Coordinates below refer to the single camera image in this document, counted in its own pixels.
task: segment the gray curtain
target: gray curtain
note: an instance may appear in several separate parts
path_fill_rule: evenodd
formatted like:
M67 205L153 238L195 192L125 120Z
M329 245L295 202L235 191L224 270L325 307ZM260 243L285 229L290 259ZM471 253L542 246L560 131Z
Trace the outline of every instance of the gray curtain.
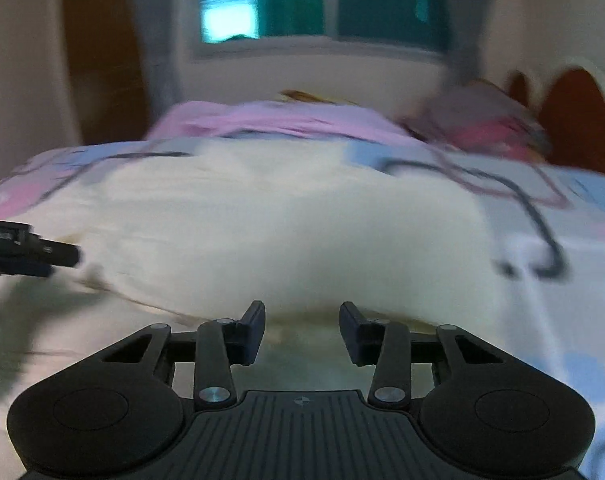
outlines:
M174 65L174 0L130 0L152 121L180 101Z
M487 8L491 0L446 0L451 43L447 54L447 86L465 84L480 77L479 41L483 34Z

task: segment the patterned bed sheet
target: patterned bed sheet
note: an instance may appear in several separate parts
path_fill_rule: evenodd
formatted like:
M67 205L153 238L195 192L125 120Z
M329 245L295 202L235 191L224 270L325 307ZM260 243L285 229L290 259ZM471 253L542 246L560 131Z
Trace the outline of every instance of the patterned bed sheet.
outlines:
M183 137L41 153L0 181L0 219L28 211L71 182L99 182L142 158L197 156L200 142ZM495 240L496 259L512 262L505 274L513 304L505 319L506 350L563 380L590 402L597 431L581 471L605 480L605 176L442 152L428 145L392 148L350 140L347 152L352 164L400 178L430 171L476 195ZM518 266L527 251L552 242L560 247L560 273L541 278Z

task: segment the wall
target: wall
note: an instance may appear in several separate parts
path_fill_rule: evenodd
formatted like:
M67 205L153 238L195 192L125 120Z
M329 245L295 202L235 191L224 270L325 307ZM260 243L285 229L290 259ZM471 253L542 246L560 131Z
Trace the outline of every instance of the wall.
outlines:
M60 0L0 0L0 178L78 142L61 10Z
M393 116L419 110L439 91L444 67L427 57L282 54L193 62L184 34L192 23L185 8L189 0L178 1L176 22L182 32L176 62L185 99L233 104L272 99L283 89L295 88L345 98ZM521 58L521 8L522 0L495 0L489 13L483 62L487 78L496 84L504 82Z
M526 0L523 67L544 83L566 57L583 57L605 73L605 0Z

